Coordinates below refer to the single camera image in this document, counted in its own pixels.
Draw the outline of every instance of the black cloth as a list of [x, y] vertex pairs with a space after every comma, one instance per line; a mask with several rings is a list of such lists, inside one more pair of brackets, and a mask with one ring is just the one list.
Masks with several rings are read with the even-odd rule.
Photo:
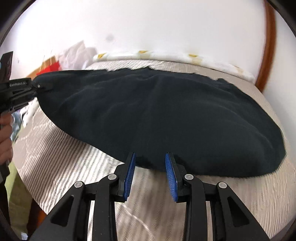
[[271, 173], [285, 156], [279, 127], [224, 79], [149, 68], [42, 74], [37, 95], [60, 129], [117, 160], [165, 171], [172, 151], [188, 173], [250, 177]]
[[9, 212], [8, 212], [8, 200], [7, 200], [7, 191], [5, 188], [5, 181], [0, 183], [0, 210], [10, 225], [10, 218], [9, 218]]

